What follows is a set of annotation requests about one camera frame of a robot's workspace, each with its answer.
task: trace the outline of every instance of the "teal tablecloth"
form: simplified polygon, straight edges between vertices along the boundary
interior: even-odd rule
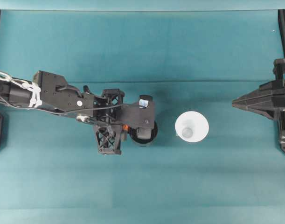
[[[283,57],[277,11],[96,13],[3,11],[0,69],[65,75],[93,93],[154,96],[151,147],[97,154],[91,126],[0,107],[0,224],[285,224],[285,155],[276,123],[231,107],[273,79]],[[175,136],[197,110],[207,138]]]

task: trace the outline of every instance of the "wire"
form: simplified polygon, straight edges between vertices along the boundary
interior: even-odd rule
[[[0,99],[3,102],[5,102],[8,106],[15,108],[15,109],[38,110],[38,111],[44,111],[44,112],[48,112],[48,113],[55,114],[55,115],[62,115],[62,114],[67,115],[69,113],[75,113],[75,112],[80,112],[80,111],[85,111],[85,110],[92,110],[92,111],[106,110],[106,109],[112,109],[112,108],[116,108],[116,107],[120,107],[120,106],[136,106],[136,105],[130,105],[130,104],[119,104],[119,105],[106,106],[106,107],[97,107],[97,108],[91,107],[91,108],[85,108],[85,109],[77,109],[77,110],[72,110],[72,111],[67,111],[67,112],[54,112],[54,111],[42,109],[42,108],[14,106],[13,104],[11,104],[7,100],[5,100],[3,97],[0,97]]]

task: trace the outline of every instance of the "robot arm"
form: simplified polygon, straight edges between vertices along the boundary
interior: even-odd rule
[[[74,118],[93,125],[98,151],[121,154],[127,134],[139,145],[148,145],[157,135],[153,98],[141,95],[133,104],[124,104],[120,89],[103,90],[101,96],[69,85],[60,75],[38,71],[32,81],[12,78],[0,71],[0,103],[16,109],[33,109]]]

